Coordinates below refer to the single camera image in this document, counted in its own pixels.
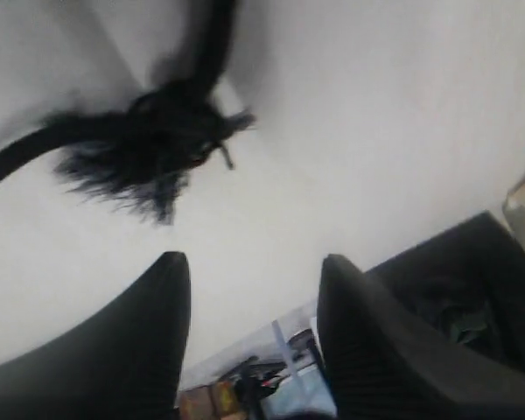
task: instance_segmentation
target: fluffy black fur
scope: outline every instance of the fluffy black fur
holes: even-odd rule
[[[238,0],[213,0],[192,76],[136,99],[125,113],[61,115],[0,151],[0,181],[48,151],[66,147],[56,172],[76,191],[120,200],[159,223],[171,223],[173,204],[188,172],[222,150],[254,121],[249,113],[224,117],[210,94],[224,71]]]

